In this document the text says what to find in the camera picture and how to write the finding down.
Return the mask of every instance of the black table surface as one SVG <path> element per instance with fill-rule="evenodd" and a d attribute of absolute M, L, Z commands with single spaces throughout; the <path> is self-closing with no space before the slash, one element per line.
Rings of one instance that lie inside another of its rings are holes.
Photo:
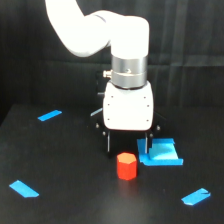
<path fill-rule="evenodd" d="M 55 109 L 62 114 L 37 119 Z M 11 108 L 0 127 L 0 223 L 224 223 L 224 108 L 158 108 L 169 120 L 158 137 L 174 138 L 184 165 L 138 162 L 131 181 L 118 179 L 116 156 L 107 156 L 106 140 L 91 126 L 95 109 Z M 137 155 L 136 139 L 129 140 Z M 9 187 L 16 180 L 39 196 L 23 198 Z M 181 201 L 200 188 L 211 197 L 195 206 Z"/>

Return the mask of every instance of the red hexagonal block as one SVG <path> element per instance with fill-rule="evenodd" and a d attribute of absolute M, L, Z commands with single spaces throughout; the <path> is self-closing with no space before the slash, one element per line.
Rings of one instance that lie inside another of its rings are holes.
<path fill-rule="evenodd" d="M 124 152 L 117 156 L 117 175 L 123 180 L 131 180 L 137 176 L 137 160 L 134 154 Z"/>

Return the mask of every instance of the blue paper piece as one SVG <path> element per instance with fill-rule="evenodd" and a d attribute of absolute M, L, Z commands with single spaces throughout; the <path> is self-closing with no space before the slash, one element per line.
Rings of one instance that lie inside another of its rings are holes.
<path fill-rule="evenodd" d="M 154 138 L 152 144 L 175 144 L 173 138 Z"/>
<path fill-rule="evenodd" d="M 141 155 L 145 154 L 145 139 L 137 139 L 138 152 Z"/>
<path fill-rule="evenodd" d="M 146 166 L 182 166 L 184 163 L 183 159 L 165 159 L 165 160 L 153 160 L 145 159 L 143 163 Z"/>
<path fill-rule="evenodd" d="M 28 187 L 26 184 L 23 182 L 17 180 L 11 185 L 9 185 L 13 190 L 15 190 L 17 193 L 22 195 L 24 198 L 30 198 L 30 197 L 37 197 L 39 194 L 32 190 L 30 187 Z"/>
<path fill-rule="evenodd" d="M 145 139 L 138 139 L 139 161 L 146 166 L 181 166 L 184 160 L 178 159 L 173 144 L 152 144 L 149 154 L 145 153 Z"/>
<path fill-rule="evenodd" d="M 153 160 L 178 159 L 173 144 L 152 144 L 149 149 L 149 157 Z"/>
<path fill-rule="evenodd" d="M 211 194 L 205 190 L 204 188 L 201 188 L 194 193 L 182 198 L 181 200 L 184 202 L 186 205 L 195 205 L 198 202 L 210 197 Z"/>
<path fill-rule="evenodd" d="M 52 112 L 50 112 L 48 114 L 45 114 L 45 115 L 43 115 L 41 117 L 38 117 L 38 119 L 41 120 L 41 121 L 46 121 L 46 120 L 48 120 L 48 119 L 50 119 L 52 117 L 55 117 L 55 116 L 57 116 L 57 115 L 59 115 L 61 113 L 62 113 L 61 111 L 55 110 L 55 111 L 52 111 Z"/>

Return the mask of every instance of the black background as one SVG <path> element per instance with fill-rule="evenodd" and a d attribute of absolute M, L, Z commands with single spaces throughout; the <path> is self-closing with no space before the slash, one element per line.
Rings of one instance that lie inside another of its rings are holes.
<path fill-rule="evenodd" d="M 150 23 L 148 80 L 156 106 L 223 106 L 224 2 L 78 0 L 85 15 L 110 10 Z M 62 45 L 44 0 L 0 1 L 0 113 L 14 103 L 100 105 L 95 72 L 110 48 L 88 57 Z"/>

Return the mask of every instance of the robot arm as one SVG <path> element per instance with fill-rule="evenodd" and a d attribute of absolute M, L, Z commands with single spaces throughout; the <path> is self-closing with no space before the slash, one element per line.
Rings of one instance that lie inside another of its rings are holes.
<path fill-rule="evenodd" d="M 104 10 L 84 16 L 76 0 L 45 2 L 53 28 L 74 55 L 88 57 L 110 45 L 117 58 L 148 55 L 149 24 L 145 19 Z"/>
<path fill-rule="evenodd" d="M 110 46 L 112 24 L 124 16 L 101 11 L 84 16 L 76 0 L 46 0 L 49 20 L 65 47 L 78 57 Z"/>

